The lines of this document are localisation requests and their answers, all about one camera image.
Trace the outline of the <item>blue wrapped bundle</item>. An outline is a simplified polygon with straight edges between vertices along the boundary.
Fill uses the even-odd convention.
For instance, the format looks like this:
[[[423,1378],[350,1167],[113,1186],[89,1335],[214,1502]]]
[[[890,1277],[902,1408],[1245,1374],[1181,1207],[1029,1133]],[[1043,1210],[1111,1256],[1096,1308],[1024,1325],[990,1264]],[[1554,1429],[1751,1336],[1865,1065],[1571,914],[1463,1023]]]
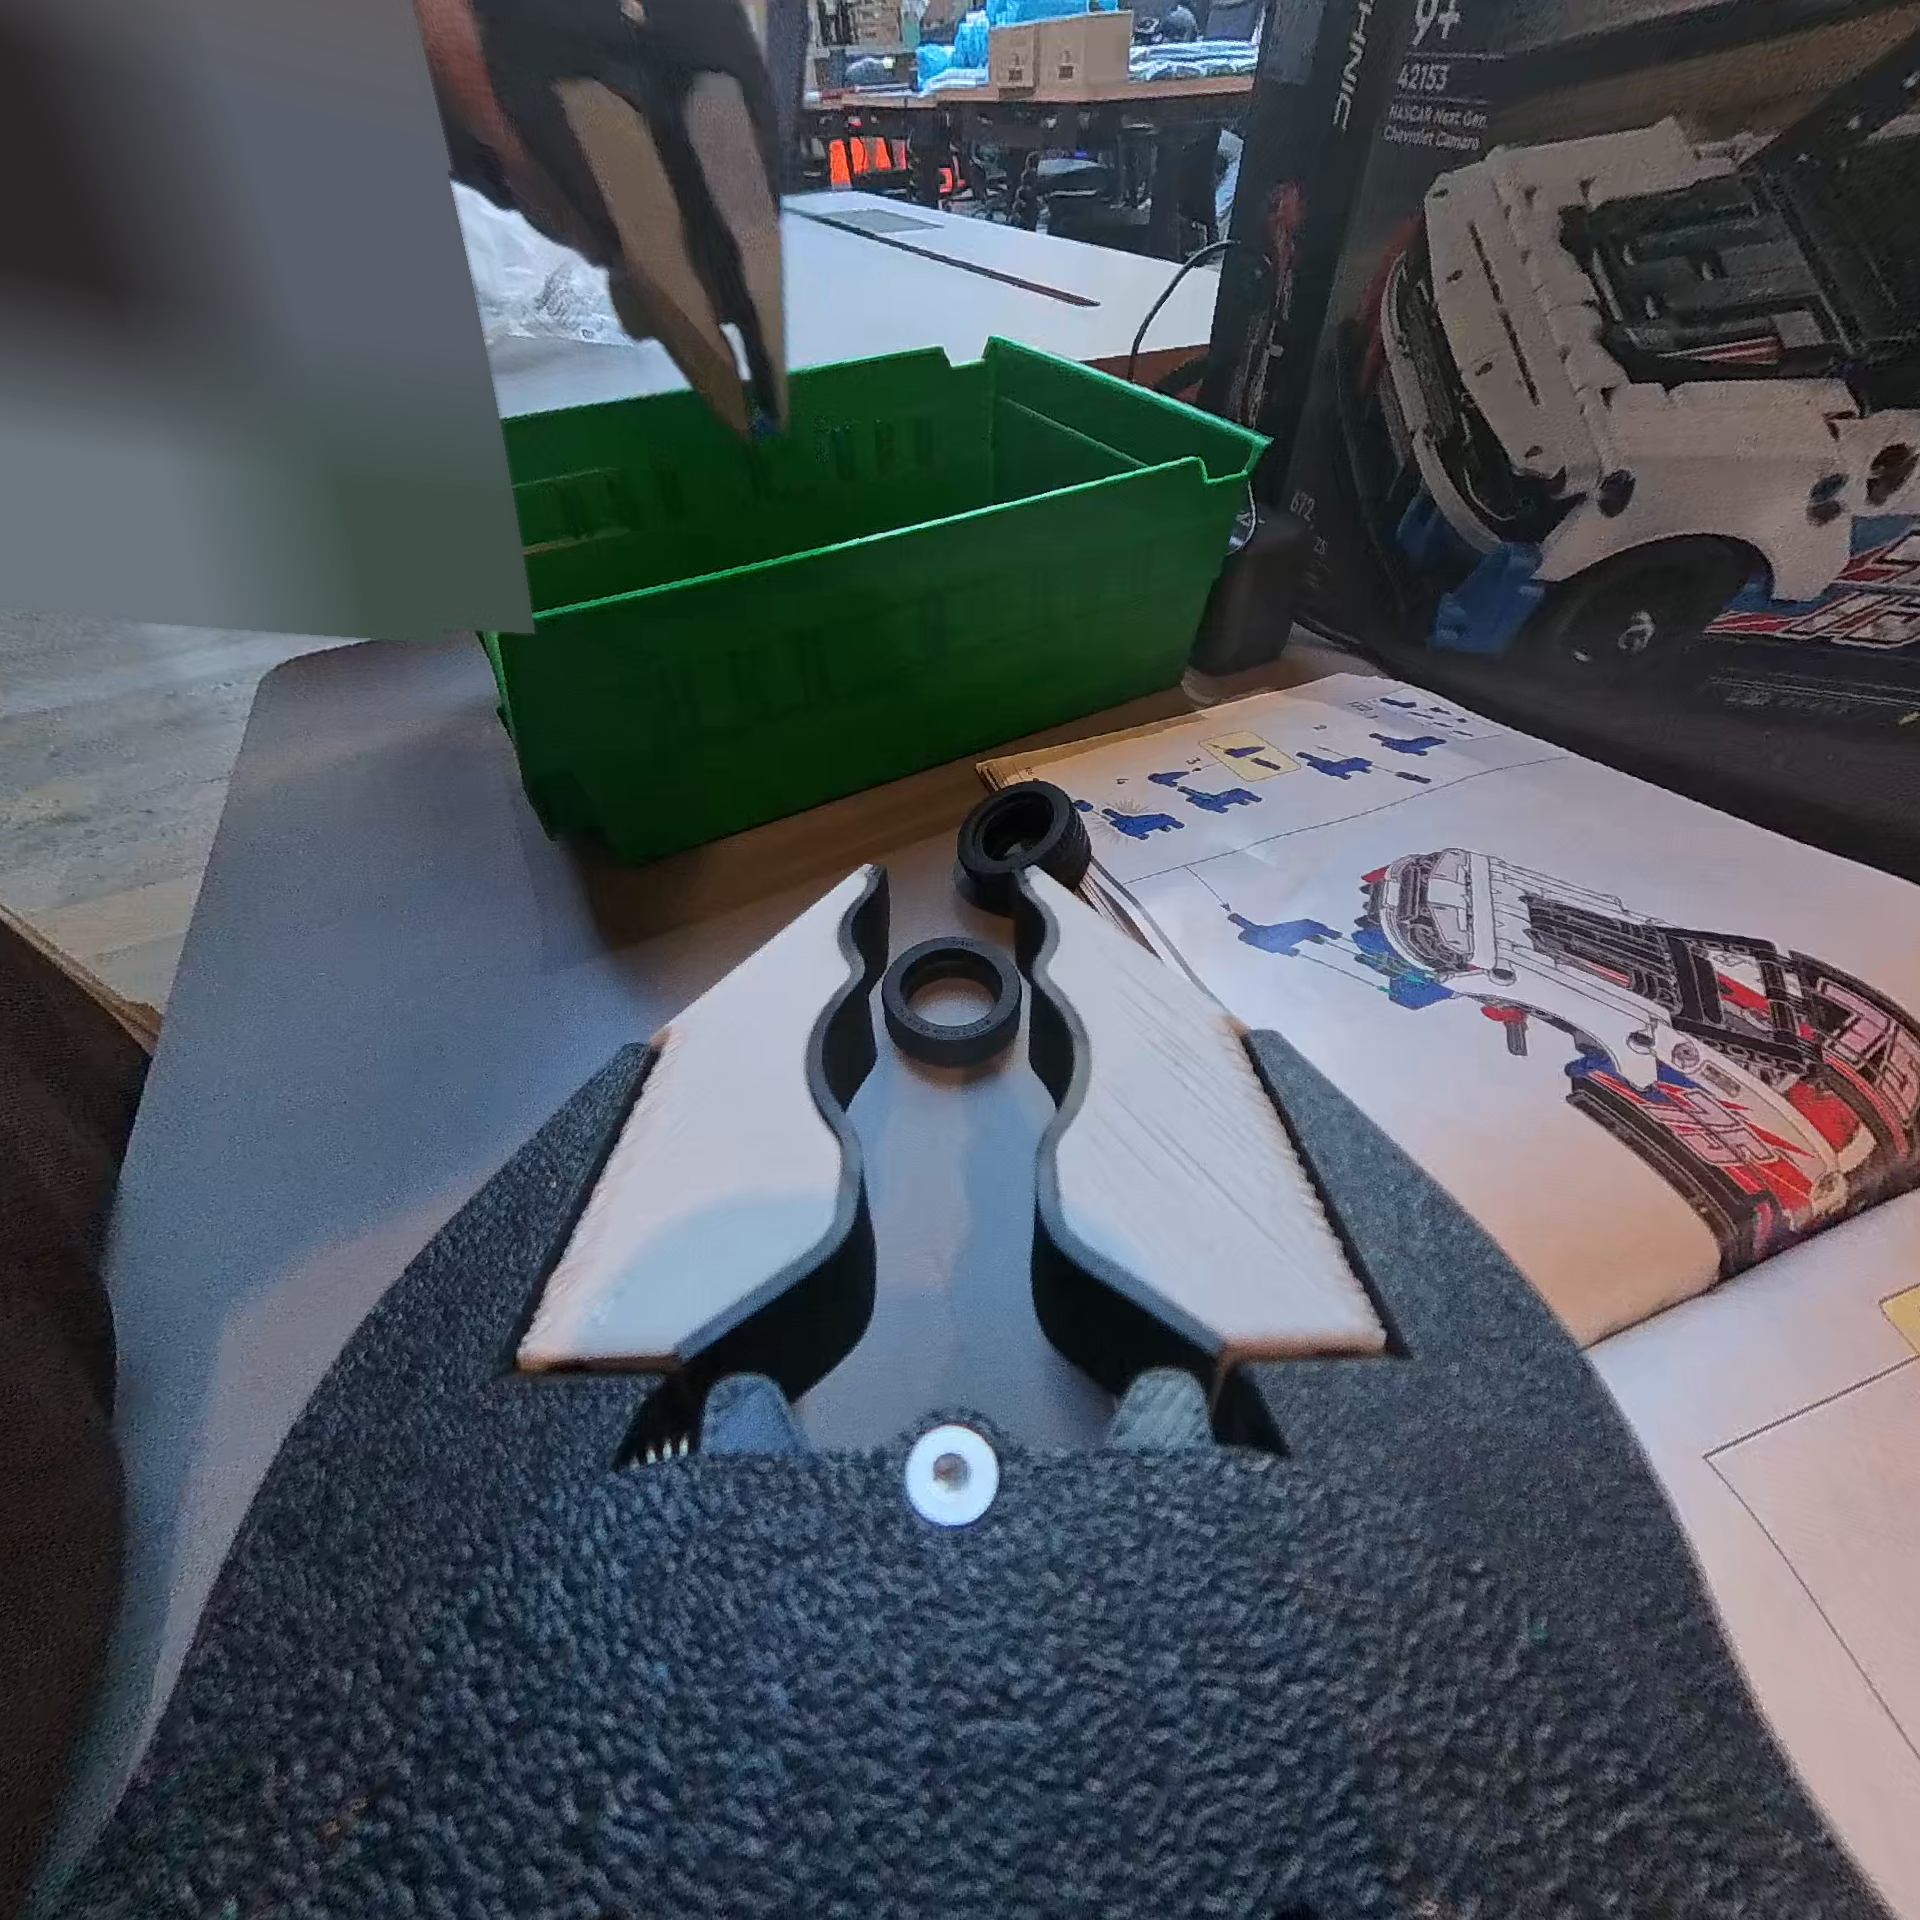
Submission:
[[[988,67],[992,28],[1052,25],[1084,13],[1123,13],[1126,3],[962,3],[927,4],[916,53],[916,88],[929,89],[949,75],[980,81]]]

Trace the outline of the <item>grey desk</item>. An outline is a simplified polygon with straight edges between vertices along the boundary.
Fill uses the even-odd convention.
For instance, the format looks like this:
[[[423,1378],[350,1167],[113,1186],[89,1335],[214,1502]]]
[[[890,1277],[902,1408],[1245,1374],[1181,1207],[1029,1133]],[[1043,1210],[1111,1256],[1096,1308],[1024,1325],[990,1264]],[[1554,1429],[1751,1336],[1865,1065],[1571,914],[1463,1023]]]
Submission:
[[[1282,1466],[1100,1446],[1022,1059],[877,1039],[877,1310],[800,1453],[617,1459],[511,1308],[643,1040],[470,645],[263,681],[117,1196],[129,1596],[87,1915],[1336,1915],[1378,1867]]]

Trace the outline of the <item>long wooden workbench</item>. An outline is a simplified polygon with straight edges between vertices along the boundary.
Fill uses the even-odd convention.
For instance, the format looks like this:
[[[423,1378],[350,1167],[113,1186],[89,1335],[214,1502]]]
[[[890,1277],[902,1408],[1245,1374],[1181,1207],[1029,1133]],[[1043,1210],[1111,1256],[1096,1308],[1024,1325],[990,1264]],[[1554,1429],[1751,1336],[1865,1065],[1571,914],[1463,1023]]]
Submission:
[[[949,111],[949,110],[1116,110],[1134,115],[1163,115],[1201,104],[1238,106],[1255,93],[1255,75],[1203,75],[1173,77],[1156,81],[1133,79],[1092,91],[1063,91],[1038,88],[937,88],[915,91],[907,88],[865,88],[865,89],[809,89],[804,93],[804,113],[915,113],[915,111]]]

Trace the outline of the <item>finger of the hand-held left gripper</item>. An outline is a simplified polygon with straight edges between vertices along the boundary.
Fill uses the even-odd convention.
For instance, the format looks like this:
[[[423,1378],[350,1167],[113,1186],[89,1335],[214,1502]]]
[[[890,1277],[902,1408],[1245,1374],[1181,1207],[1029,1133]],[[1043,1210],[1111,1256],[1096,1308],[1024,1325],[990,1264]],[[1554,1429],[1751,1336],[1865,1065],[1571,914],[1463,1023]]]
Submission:
[[[569,131],[612,219],[629,301],[623,323],[657,337],[690,388],[738,437],[742,407],[738,373],[744,354],[738,333],[715,320],[690,245],[693,154],[684,126],[684,89],[668,132],[608,82],[563,79],[558,96]]]
[[[730,75],[702,71],[684,103],[693,154],[690,245],[715,320],[738,333],[742,433],[754,402],[788,425],[781,217],[747,96]]]

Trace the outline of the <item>cardboard box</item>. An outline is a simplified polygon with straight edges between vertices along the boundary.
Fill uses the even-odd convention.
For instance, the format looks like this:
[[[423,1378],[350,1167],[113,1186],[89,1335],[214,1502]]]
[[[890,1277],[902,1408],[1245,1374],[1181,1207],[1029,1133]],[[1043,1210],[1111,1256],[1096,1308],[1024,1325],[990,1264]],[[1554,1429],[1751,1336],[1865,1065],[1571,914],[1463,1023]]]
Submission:
[[[1083,10],[988,28],[988,82],[1036,103],[1111,100],[1133,82],[1127,10]]]

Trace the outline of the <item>black toy car box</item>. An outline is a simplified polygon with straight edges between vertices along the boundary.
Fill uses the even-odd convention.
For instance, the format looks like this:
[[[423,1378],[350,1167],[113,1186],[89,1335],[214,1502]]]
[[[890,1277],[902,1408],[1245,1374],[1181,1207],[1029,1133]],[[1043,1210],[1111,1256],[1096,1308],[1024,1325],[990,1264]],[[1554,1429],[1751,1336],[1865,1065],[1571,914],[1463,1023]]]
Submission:
[[[1916,70],[1916,4],[1263,4],[1203,400],[1281,606],[1914,879]]]

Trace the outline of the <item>green box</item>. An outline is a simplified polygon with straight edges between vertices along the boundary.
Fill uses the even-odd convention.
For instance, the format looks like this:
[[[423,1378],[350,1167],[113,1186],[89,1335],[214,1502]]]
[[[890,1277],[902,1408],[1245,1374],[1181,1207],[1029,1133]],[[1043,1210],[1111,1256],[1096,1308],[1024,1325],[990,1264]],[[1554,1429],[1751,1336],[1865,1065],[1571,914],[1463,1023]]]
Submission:
[[[1173,689],[1268,439],[990,337],[508,419],[531,634],[481,636],[550,837],[644,864]]]

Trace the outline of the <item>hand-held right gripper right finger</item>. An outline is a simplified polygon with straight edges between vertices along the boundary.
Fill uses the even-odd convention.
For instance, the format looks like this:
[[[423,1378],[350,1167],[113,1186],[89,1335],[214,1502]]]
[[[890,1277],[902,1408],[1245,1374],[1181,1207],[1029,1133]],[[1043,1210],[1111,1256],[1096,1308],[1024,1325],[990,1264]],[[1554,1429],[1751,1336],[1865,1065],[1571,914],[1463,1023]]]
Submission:
[[[1053,1107],[1035,1160],[1047,1342],[1111,1394],[1152,1370],[1218,1394],[1245,1362],[1384,1355],[1250,1031],[1046,871],[1014,898]]]

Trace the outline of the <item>black power adapter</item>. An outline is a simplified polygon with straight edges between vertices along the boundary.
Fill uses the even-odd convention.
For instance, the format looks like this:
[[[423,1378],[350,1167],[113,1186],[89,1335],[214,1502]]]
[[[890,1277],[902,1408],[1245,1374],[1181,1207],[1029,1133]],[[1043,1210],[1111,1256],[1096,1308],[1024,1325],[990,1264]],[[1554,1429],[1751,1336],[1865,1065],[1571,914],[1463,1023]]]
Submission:
[[[1224,561],[1189,656],[1189,676],[1225,680],[1281,659],[1294,631],[1311,561],[1311,530],[1297,513],[1259,510]]]

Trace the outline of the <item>black rubber tyre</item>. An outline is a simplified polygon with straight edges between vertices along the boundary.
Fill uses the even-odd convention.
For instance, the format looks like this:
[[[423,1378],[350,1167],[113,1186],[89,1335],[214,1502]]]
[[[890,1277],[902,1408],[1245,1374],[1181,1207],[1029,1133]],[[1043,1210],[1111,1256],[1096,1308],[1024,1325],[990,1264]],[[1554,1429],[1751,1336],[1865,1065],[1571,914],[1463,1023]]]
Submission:
[[[1055,784],[1026,779],[973,806],[956,833],[953,886],[985,913],[1014,913],[1016,878],[1031,869],[1077,889],[1092,861],[1083,809]]]
[[[939,984],[971,984],[987,1009],[971,1022],[934,1022],[915,1006]],[[897,955],[881,979],[881,1013],[895,1046],[929,1068],[975,1068],[999,1059],[1022,1025],[1024,982],[999,949],[969,937],[927,938]]]

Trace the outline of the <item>clear plastic bag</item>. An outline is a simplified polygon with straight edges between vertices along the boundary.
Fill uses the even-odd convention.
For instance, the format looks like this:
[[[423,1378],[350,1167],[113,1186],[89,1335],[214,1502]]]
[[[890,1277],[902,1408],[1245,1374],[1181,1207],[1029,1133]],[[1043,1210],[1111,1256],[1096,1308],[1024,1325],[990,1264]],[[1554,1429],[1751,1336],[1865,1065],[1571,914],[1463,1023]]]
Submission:
[[[520,214],[496,207],[469,186],[452,184],[451,199],[489,354],[514,341],[639,346],[615,311],[606,271],[593,268]]]

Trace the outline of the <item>open instruction booklet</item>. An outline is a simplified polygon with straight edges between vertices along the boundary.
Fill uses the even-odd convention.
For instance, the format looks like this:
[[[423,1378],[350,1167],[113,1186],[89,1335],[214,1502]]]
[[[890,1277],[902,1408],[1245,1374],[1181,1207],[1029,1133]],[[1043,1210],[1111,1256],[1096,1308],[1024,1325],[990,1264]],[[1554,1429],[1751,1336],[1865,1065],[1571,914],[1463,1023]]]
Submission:
[[[1322,677],[980,763],[1516,1261],[1760,1705],[1919,1890],[1919,895],[1428,690]]]

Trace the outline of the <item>person's left hand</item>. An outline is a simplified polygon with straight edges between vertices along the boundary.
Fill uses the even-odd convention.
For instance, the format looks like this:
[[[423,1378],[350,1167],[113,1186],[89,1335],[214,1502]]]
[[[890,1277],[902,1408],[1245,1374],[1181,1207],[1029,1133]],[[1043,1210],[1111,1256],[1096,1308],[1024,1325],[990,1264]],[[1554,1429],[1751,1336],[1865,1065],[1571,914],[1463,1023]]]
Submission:
[[[514,207],[514,174],[524,154],[492,91],[473,7],[417,3],[417,13],[452,180],[496,207]]]

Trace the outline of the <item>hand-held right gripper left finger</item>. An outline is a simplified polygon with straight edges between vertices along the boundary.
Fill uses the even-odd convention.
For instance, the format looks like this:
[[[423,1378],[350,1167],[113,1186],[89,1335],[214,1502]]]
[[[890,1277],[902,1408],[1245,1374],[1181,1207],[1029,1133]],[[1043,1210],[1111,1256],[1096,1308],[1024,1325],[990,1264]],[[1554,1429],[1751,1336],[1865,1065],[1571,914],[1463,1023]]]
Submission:
[[[640,1371],[788,1397],[851,1355],[876,1251],[851,1127],[876,1065],[888,879],[858,869],[660,1028],[517,1346],[523,1371]]]

